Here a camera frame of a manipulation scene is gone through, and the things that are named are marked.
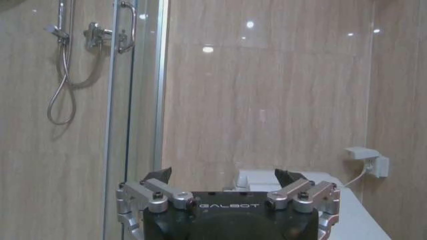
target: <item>shower head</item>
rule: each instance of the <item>shower head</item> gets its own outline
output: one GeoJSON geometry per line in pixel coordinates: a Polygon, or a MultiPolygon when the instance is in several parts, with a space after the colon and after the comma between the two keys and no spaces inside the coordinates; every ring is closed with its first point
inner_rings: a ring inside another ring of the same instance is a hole
{"type": "Polygon", "coordinates": [[[70,34],[59,29],[58,26],[54,24],[50,24],[44,30],[47,30],[51,34],[54,34],[58,37],[58,40],[62,42],[67,42],[70,40],[70,34]]]}

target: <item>silver metal mount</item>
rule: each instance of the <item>silver metal mount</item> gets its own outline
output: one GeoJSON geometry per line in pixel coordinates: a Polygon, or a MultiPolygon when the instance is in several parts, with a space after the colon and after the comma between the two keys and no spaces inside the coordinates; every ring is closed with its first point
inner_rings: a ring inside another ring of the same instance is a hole
{"type": "Polygon", "coordinates": [[[152,213],[163,213],[168,210],[168,201],[182,210],[190,210],[196,205],[191,192],[168,186],[155,178],[144,181],[143,185],[136,182],[120,183],[116,190],[118,220],[135,240],[144,239],[140,228],[144,210],[148,208],[152,213]]]}
{"type": "Polygon", "coordinates": [[[91,22],[83,35],[86,37],[84,47],[91,51],[99,44],[103,44],[104,41],[112,40],[114,31],[104,29],[98,22],[91,22]]]}
{"type": "Polygon", "coordinates": [[[279,211],[288,207],[291,200],[294,210],[299,213],[311,213],[314,209],[319,211],[318,239],[328,239],[340,213],[340,190],[336,184],[322,181],[314,186],[300,178],[279,191],[268,192],[266,204],[274,211],[279,211]]]}

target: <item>electrical outlet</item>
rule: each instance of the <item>electrical outlet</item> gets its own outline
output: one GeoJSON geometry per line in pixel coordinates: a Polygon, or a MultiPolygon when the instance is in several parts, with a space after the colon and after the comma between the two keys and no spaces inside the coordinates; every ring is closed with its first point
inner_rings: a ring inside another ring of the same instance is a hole
{"type": "Polygon", "coordinates": [[[387,178],[390,172],[390,158],[384,156],[379,156],[375,159],[368,160],[370,169],[367,171],[368,174],[375,176],[376,178],[387,178]]]}

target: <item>shower faucet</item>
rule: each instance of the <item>shower faucet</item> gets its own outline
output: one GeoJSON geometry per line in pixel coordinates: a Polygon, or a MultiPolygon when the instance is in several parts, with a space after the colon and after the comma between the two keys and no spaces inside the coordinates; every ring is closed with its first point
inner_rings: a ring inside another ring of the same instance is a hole
{"type": "Polygon", "coordinates": [[[99,44],[104,41],[111,41],[114,36],[114,31],[104,29],[98,22],[91,22],[88,24],[87,30],[84,30],[83,35],[86,37],[86,49],[91,51],[99,44]]]}

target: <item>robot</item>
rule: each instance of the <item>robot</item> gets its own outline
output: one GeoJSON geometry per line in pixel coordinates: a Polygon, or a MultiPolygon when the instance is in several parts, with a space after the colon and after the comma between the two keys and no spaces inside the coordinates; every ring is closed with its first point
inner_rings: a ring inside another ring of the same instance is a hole
{"type": "Polygon", "coordinates": [[[271,192],[183,191],[172,169],[120,183],[118,220],[135,240],[326,240],[339,221],[340,190],[276,169],[271,192]]]}

